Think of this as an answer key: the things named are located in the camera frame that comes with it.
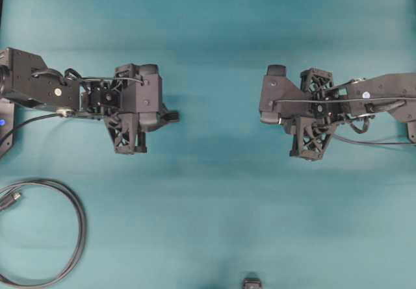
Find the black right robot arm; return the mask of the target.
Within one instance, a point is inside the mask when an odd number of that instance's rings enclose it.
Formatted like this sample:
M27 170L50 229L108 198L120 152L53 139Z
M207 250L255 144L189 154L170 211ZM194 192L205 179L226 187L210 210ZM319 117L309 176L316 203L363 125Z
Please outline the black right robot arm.
M368 131L377 113L387 112L408 127L408 145L415 145L415 74L393 73L371 79L352 79L335 86L331 73L309 69L301 73L297 99L301 113L290 119L294 136L290 155L308 161L322 159L338 126Z

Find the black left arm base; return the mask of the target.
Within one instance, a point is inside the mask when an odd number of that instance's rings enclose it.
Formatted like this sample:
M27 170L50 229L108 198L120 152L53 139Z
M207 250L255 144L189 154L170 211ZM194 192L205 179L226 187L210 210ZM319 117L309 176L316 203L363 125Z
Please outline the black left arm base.
M1 99L1 138L14 128L14 116L16 106L7 99ZM1 157L3 157L13 146L14 137L11 134L3 143L1 143Z

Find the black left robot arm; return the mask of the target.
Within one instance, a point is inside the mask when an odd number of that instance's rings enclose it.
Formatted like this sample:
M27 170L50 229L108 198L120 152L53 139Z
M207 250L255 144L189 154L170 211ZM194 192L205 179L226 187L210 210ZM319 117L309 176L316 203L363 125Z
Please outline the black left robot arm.
M125 64L112 77L83 77L72 68L49 68L41 56L7 47L1 51L1 98L49 117L103 120L114 151L146 153L146 134L179 121L163 103L156 64Z

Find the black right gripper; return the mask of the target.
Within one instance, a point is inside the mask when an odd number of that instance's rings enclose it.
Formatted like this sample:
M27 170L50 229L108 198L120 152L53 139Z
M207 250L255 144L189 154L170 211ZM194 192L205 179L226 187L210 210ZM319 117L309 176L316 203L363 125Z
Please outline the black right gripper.
M334 87L332 73L317 68L301 72L301 91L307 94L301 113L292 119L294 137L290 156L321 160L336 128L345 120L345 96Z

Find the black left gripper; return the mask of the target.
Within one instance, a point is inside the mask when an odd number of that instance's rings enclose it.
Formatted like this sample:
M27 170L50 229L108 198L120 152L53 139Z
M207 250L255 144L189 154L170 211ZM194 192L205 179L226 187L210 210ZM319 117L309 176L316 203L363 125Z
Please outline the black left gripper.
M139 66L117 67L113 77L83 77L80 117L103 120L118 154L146 153L146 134L140 128L136 90L144 85ZM179 122L179 112L161 103L158 126Z

